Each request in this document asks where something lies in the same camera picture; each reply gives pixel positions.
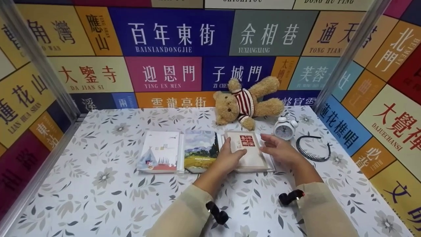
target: clock face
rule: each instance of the clock face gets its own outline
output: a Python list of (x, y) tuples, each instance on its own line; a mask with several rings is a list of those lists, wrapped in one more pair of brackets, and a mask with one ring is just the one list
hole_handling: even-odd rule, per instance
[(275, 135), (277, 137), (280, 137), (284, 140), (289, 140), (294, 136), (294, 133), (292, 131), (292, 128), (285, 126), (285, 125), (281, 125), (279, 127), (276, 128), (275, 130)]

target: teddy bear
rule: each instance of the teddy bear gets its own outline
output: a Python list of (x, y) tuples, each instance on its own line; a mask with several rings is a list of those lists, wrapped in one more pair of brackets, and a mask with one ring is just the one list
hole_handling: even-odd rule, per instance
[(278, 90), (279, 80), (276, 77), (266, 77), (253, 85), (250, 89), (243, 89), (240, 82), (232, 78), (228, 82), (231, 92), (215, 92), (216, 124), (226, 125), (238, 119), (247, 130), (255, 129), (253, 117), (278, 116), (284, 110), (283, 102), (278, 98), (271, 98), (257, 102), (257, 98), (274, 93)]

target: teddy bear head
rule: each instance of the teddy bear head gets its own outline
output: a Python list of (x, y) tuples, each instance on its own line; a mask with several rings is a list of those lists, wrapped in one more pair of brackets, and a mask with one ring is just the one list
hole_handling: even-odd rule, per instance
[(237, 99), (230, 93), (215, 92), (216, 124), (226, 125), (235, 121), (240, 114)]

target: hand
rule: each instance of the hand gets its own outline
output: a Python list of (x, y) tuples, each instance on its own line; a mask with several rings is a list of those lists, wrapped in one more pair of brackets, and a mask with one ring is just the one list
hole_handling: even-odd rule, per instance
[(307, 160), (288, 141), (269, 134), (261, 134), (265, 146), (260, 150), (271, 155), (277, 162), (281, 162), (290, 168)]
[(218, 157), (209, 169), (216, 172), (222, 172), (224, 175), (227, 175), (238, 166), (238, 162), (241, 157), (243, 157), (246, 153), (247, 149), (238, 150), (232, 153), (231, 138), (229, 137), (225, 140)]

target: tabletop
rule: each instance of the tabletop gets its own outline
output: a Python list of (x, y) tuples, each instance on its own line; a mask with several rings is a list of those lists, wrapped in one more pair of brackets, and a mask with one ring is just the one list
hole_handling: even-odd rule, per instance
[[(360, 236), (412, 236), (309, 106), (286, 107), (297, 117), (308, 153), (331, 158), (312, 162)], [(257, 118), (256, 133), (272, 133), (276, 118)], [(193, 174), (138, 174), (136, 161), (147, 130), (241, 130), (238, 122), (215, 124), (214, 108), (94, 110), (76, 131), (54, 168), (8, 236), (145, 236), (161, 213), (196, 178)], [(230, 174), (216, 204), (230, 219), (210, 220), (204, 236), (306, 236), (296, 206), (282, 207), (292, 191), (290, 170)]]

